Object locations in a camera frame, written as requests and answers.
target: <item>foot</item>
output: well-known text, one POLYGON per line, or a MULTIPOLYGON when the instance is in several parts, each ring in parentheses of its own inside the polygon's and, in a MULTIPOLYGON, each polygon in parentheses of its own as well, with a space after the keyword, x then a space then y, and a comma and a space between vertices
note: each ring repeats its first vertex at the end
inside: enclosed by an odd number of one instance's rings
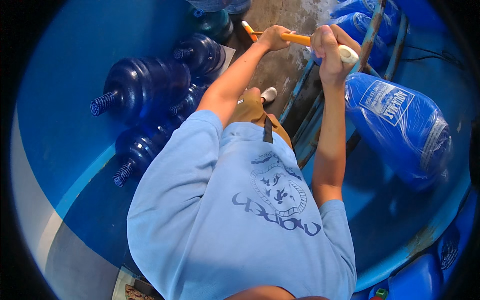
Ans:
POLYGON ((275 100, 276 97, 276 89, 274 87, 269 87, 260 95, 263 98, 262 103, 269 103, 275 100))

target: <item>brown shorts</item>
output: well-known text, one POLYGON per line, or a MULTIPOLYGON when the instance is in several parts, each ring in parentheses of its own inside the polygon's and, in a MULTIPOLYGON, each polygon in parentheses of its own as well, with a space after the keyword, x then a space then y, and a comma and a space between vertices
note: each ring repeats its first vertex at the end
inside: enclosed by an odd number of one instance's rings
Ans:
MULTIPOLYGON (((251 122, 264 127, 266 117, 267 113, 264 111, 264 106, 260 99, 260 90, 254 87, 246 90, 245 93, 240 96, 235 111, 230 120, 228 120, 227 126, 234 122, 251 122)), ((272 121, 272 131, 280 135, 289 147, 292 148, 290 137, 282 125, 280 125, 280 122, 278 122, 273 115, 270 115, 269 118, 272 121)))

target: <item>concrete floor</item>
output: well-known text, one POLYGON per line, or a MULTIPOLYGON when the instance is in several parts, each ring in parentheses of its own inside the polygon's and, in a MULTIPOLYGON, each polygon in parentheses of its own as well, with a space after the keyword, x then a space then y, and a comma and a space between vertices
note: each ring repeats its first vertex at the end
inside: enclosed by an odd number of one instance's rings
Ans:
MULTIPOLYGON (((317 24, 325 24, 330 19, 328 10, 336 3, 336 0, 252 0, 252 6, 243 16, 231 15, 235 30, 226 46, 237 50, 232 62, 252 44, 240 24, 242 20, 258 31, 277 24, 308 36, 317 24)), ((292 43, 287 49, 268 53, 260 61, 249 87, 264 90, 273 86, 277 89, 278 96, 266 108, 267 112, 277 117, 281 114, 309 58, 310 52, 304 46, 292 43)), ((290 136, 295 133, 320 89, 318 66, 315 66, 284 123, 290 136)))

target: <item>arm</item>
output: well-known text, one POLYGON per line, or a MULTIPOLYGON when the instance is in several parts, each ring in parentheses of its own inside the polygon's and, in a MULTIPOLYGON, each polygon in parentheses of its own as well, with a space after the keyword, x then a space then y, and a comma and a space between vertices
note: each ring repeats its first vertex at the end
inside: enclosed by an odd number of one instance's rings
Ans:
POLYGON ((290 30, 278 25, 267 28, 258 41, 212 83, 197 110, 211 110, 225 128, 260 59, 269 51, 288 47, 290 42, 282 40, 281 34, 289 32, 290 30))
POLYGON ((345 174, 345 78, 353 64, 340 60, 338 43, 360 53, 357 44, 337 25, 323 25, 312 36, 312 47, 322 58, 320 80, 325 95, 324 115, 313 165, 312 191, 317 206, 342 200, 345 174))

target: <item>hand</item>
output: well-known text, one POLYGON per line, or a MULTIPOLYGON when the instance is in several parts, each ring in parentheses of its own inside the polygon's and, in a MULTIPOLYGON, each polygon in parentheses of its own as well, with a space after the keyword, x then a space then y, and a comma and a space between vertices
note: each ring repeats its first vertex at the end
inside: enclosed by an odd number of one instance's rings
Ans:
POLYGON ((283 26, 273 25, 265 29, 264 33, 258 38, 257 44, 265 45, 269 51, 286 48, 290 45, 290 42, 282 39, 282 33, 294 34, 295 31, 290 31, 283 26))
POLYGON ((352 48, 359 55, 360 45, 336 24, 318 27, 310 39, 315 55, 322 58, 320 80, 324 89, 343 89, 345 78, 355 64, 340 60, 338 44, 352 48))

